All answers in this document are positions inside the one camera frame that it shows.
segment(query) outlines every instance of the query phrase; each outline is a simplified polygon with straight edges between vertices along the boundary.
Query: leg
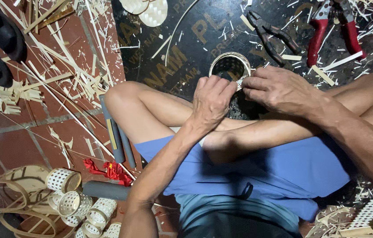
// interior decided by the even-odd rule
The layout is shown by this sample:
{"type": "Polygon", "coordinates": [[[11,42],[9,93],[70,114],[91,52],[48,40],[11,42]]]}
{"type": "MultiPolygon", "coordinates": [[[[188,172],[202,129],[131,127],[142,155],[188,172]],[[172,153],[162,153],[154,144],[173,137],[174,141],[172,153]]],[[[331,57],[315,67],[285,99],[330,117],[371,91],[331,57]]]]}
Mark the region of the leg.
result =
{"type": "MultiPolygon", "coordinates": [[[[327,93],[373,124],[373,74],[327,93]]],[[[268,113],[265,120],[246,127],[210,133],[203,147],[215,162],[231,162],[247,152],[309,138],[320,132],[304,119],[268,113]]]]}
{"type": "MultiPolygon", "coordinates": [[[[137,82],[124,82],[105,94],[105,104],[132,143],[173,135],[192,113],[192,103],[137,82]]],[[[216,130],[231,130],[254,121],[225,118],[216,130]]]]}

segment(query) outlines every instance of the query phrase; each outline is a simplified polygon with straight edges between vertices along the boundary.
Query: person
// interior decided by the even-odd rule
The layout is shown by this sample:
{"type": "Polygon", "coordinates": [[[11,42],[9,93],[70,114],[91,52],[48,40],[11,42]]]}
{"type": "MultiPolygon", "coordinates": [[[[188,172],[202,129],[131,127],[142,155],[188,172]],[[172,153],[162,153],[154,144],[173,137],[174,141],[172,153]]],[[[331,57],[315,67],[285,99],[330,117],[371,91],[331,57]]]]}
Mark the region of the person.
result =
{"type": "Polygon", "coordinates": [[[193,103],[136,82],[106,93],[149,162],[131,188],[121,238],[158,237],[151,207],[161,192],[180,204],[179,237],[301,237],[299,217],[318,212],[311,198],[342,187],[354,166],[373,180],[373,73],[323,92],[267,66],[242,87],[270,111],[263,120],[225,118],[237,84],[214,75],[199,79],[193,103]]]}

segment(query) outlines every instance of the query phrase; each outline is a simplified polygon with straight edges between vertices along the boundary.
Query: hand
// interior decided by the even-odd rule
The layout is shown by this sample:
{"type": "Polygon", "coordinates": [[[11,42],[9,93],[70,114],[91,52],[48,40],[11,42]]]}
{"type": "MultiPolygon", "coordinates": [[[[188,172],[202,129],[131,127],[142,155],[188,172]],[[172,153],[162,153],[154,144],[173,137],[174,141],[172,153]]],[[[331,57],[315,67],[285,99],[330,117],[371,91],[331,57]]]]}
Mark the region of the hand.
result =
{"type": "Polygon", "coordinates": [[[321,90],[311,86],[303,77],[282,68],[258,68],[252,77],[245,78],[242,88],[248,100],[270,111],[306,117],[322,109],[332,100],[321,90]]]}
{"type": "Polygon", "coordinates": [[[213,130],[229,110],[229,101],[237,89],[236,82],[212,75],[198,80],[194,93],[190,120],[195,127],[207,134],[213,130]]]}

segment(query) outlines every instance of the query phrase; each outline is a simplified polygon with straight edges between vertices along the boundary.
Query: red fabric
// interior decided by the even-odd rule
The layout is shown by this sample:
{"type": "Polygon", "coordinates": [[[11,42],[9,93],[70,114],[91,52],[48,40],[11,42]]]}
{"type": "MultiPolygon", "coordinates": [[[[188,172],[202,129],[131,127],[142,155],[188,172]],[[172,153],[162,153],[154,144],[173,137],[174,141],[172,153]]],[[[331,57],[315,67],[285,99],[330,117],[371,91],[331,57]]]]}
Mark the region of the red fabric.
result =
{"type": "Polygon", "coordinates": [[[99,170],[91,159],[83,160],[83,164],[87,169],[89,169],[88,172],[91,174],[104,175],[104,177],[109,179],[119,180],[119,184],[124,185],[125,187],[128,187],[132,183],[132,179],[126,174],[125,171],[123,171],[123,168],[115,162],[104,163],[103,168],[107,169],[107,172],[99,170]]]}

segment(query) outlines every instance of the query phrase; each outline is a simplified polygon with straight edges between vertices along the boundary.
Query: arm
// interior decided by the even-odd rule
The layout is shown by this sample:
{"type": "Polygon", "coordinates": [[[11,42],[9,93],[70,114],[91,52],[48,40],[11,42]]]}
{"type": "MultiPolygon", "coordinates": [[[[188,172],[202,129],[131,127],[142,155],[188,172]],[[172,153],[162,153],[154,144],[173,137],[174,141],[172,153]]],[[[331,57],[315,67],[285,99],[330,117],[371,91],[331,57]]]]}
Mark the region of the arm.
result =
{"type": "Polygon", "coordinates": [[[323,110],[309,113],[306,118],[334,138],[357,167],[373,179],[373,125],[338,101],[323,99],[323,110]]]}
{"type": "Polygon", "coordinates": [[[235,82],[229,83],[213,75],[198,81],[192,115],[148,163],[131,188],[121,238],[158,237],[152,205],[170,183],[189,150],[223,119],[236,88],[235,82]]]}
{"type": "Polygon", "coordinates": [[[373,179],[373,125],[291,71],[266,67],[254,76],[242,82],[249,100],[316,124],[373,179]]]}

